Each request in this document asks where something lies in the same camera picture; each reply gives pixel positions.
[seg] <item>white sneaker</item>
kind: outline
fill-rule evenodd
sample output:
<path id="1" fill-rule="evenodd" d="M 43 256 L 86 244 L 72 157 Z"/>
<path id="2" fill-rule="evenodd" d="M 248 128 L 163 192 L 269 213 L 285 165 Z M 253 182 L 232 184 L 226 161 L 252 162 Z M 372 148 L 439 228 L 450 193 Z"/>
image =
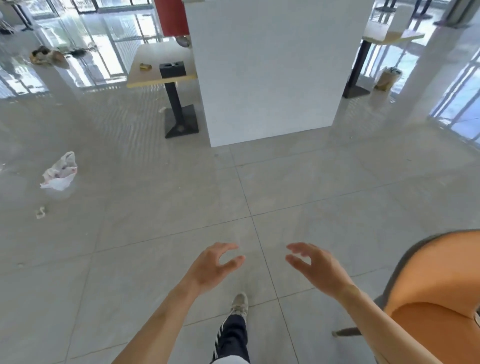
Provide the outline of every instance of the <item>white sneaker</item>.
<path id="1" fill-rule="evenodd" d="M 235 296 L 232 302 L 232 309 L 230 315 L 240 315 L 247 322 L 248 314 L 248 299 L 245 292 L 241 292 Z"/>

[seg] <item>forearm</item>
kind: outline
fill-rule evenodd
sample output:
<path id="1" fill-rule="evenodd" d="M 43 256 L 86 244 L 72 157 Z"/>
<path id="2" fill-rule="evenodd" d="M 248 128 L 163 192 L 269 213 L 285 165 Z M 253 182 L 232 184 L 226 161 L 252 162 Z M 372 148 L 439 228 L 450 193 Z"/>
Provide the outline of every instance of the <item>forearm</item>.
<path id="1" fill-rule="evenodd" d="M 183 321 L 198 292 L 180 282 L 112 364 L 167 364 Z"/>
<path id="2" fill-rule="evenodd" d="M 357 287 L 345 288 L 338 301 L 381 363 L 442 364 Z"/>

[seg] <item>hand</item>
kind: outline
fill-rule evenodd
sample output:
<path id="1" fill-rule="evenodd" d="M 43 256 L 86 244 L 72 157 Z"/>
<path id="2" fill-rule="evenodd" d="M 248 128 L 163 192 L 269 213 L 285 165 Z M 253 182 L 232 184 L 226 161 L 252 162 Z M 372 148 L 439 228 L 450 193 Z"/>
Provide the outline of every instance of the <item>hand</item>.
<path id="1" fill-rule="evenodd" d="M 219 258 L 228 250 L 238 249 L 235 243 L 215 243 L 203 252 L 193 262 L 182 283 L 192 287 L 200 295 L 211 290 L 245 261 L 244 255 L 236 256 L 227 263 L 219 264 Z"/>
<path id="2" fill-rule="evenodd" d="M 310 257 L 311 265 L 292 254 L 288 254 L 285 260 L 323 293 L 339 299 L 339 295 L 345 287 L 355 285 L 330 252 L 306 243 L 292 243 L 287 245 L 287 249 L 291 250 L 293 254 Z"/>

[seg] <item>chair leg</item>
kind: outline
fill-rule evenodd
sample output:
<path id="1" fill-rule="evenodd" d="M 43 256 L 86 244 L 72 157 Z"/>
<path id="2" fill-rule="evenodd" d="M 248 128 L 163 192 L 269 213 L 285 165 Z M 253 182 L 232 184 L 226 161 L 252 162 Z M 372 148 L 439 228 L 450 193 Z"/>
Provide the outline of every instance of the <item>chair leg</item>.
<path id="1" fill-rule="evenodd" d="M 343 328 L 339 331 L 332 331 L 332 335 L 335 338 L 340 336 L 360 336 L 361 332 L 358 328 Z"/>

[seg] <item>red pillar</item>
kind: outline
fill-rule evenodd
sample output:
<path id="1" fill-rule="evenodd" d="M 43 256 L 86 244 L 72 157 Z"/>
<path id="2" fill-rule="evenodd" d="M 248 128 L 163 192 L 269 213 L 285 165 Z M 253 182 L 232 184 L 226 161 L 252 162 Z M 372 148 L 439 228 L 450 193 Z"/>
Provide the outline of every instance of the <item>red pillar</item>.
<path id="1" fill-rule="evenodd" d="M 155 0 L 164 36 L 186 36 L 188 30 L 187 15 L 181 0 Z"/>

